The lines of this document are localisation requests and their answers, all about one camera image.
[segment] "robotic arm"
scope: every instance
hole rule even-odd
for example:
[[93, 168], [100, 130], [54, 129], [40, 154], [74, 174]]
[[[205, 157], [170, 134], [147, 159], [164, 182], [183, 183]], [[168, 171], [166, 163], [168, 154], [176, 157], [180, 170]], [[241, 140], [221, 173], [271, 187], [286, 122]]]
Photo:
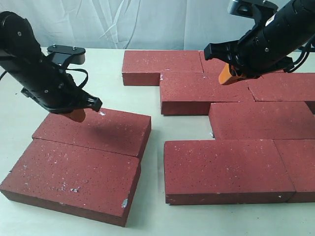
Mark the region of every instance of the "robotic arm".
[[[54, 45], [48, 53], [42, 53], [27, 19], [13, 12], [0, 13], [0, 66], [23, 86], [21, 92], [47, 111], [73, 121], [85, 119], [85, 108], [98, 112], [101, 100], [82, 90], [88, 73], [67, 68], [84, 63], [85, 49]], [[84, 72], [86, 79], [77, 86], [67, 70]]]
[[[267, 0], [231, 0], [228, 12], [252, 18], [255, 25], [240, 40], [210, 43], [204, 49], [206, 60], [226, 62], [220, 84], [257, 79], [278, 70], [290, 73], [305, 62], [315, 45], [315, 0], [290, 0], [277, 10]], [[287, 57], [305, 43], [297, 61]]]

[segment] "white curtain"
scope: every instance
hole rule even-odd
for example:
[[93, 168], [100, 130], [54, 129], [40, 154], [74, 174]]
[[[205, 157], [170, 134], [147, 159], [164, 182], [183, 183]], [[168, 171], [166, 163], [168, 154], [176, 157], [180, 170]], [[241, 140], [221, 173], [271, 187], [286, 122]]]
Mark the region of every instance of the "white curtain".
[[[288, 0], [272, 0], [279, 7]], [[252, 19], [227, 13], [229, 0], [1, 0], [27, 18], [41, 46], [203, 50], [239, 39]]]

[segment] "white table surface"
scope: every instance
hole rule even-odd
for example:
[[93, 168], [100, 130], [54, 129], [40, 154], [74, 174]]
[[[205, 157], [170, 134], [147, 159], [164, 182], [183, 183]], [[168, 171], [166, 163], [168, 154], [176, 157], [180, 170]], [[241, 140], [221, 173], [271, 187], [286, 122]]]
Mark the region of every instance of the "white table surface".
[[[123, 50], [87, 49], [81, 67], [89, 72], [85, 90], [103, 107], [152, 116], [153, 129], [126, 228], [7, 200], [0, 194], [0, 236], [305, 236], [315, 234], [315, 204], [169, 206], [165, 204], [163, 143], [211, 139], [207, 116], [164, 117], [158, 87], [124, 87]], [[315, 55], [297, 72], [314, 72]], [[78, 83], [81, 73], [72, 73]], [[10, 75], [0, 81], [0, 181], [32, 141], [47, 112], [25, 98]]]

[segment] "white backdrop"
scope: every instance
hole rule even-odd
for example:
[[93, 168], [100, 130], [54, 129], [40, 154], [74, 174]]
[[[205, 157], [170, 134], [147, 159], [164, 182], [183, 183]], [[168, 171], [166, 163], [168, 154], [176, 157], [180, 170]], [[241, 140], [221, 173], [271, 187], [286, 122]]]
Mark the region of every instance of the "white backdrop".
[[[272, 0], [279, 7], [289, 0]], [[229, 0], [1, 0], [27, 18], [41, 46], [203, 50], [239, 39], [253, 20], [227, 13]]]

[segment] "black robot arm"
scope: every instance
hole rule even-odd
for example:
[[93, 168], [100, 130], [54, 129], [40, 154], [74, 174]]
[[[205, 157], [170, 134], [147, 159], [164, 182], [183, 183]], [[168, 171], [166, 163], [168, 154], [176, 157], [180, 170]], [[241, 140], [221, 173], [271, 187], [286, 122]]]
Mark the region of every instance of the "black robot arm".
[[[228, 9], [230, 14], [253, 18], [255, 25], [240, 40], [205, 48], [206, 60], [227, 63], [219, 77], [222, 85], [278, 70], [293, 72], [315, 44], [315, 0], [290, 0], [279, 11], [266, 0], [231, 0]], [[301, 57], [293, 62], [287, 55], [305, 43]]]
[[41, 51], [31, 25], [13, 12], [0, 13], [0, 66], [22, 86], [22, 93], [54, 114], [64, 115], [82, 122], [85, 108], [99, 111], [102, 102], [82, 87], [77, 86], [66, 73], [69, 64], [83, 64], [85, 49], [61, 45], [48, 48], [48, 55]]

